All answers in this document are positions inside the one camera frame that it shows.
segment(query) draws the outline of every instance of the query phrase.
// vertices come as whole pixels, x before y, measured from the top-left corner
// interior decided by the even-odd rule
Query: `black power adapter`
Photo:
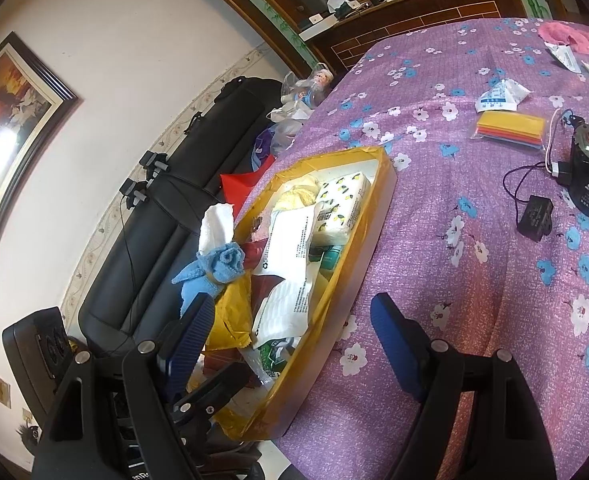
[[[517,231],[534,242],[540,242],[552,232],[553,209],[554,204],[549,198],[530,195],[525,212],[516,226]]]

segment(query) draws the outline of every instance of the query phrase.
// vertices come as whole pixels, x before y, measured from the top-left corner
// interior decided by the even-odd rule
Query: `picture frame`
[[[11,32],[0,44],[0,237],[31,167],[78,97]]]

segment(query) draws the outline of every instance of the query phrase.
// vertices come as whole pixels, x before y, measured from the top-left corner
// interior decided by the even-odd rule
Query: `yellow cardboard box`
[[[354,148],[303,158],[274,175],[235,229],[235,241],[250,238],[254,219],[276,200],[280,187],[312,173],[319,180],[363,171],[372,182],[369,195],[338,261],[332,279],[311,315],[308,332],[285,370],[250,418],[223,408],[216,420],[236,440],[271,440],[282,436],[321,373],[361,287],[383,227],[397,182],[394,166],[383,148]]]

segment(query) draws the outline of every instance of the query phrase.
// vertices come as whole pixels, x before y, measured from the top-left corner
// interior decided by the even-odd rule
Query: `rolled towel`
[[[199,292],[206,292],[216,299],[227,283],[240,278],[243,275],[244,258],[245,254],[236,242],[225,244],[207,254],[197,254],[196,260],[172,279],[175,285],[183,282],[181,316]]]

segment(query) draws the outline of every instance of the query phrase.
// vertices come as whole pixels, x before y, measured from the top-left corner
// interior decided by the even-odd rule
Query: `red cloth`
[[[272,166],[276,159],[270,155],[257,171],[252,173],[222,174],[221,185],[223,196],[228,204],[232,204],[232,214],[237,217],[250,191],[257,185],[263,174]]]
[[[589,32],[586,30],[577,30],[564,23],[546,22],[539,27],[539,36],[547,43],[569,45],[579,54],[589,54]]]

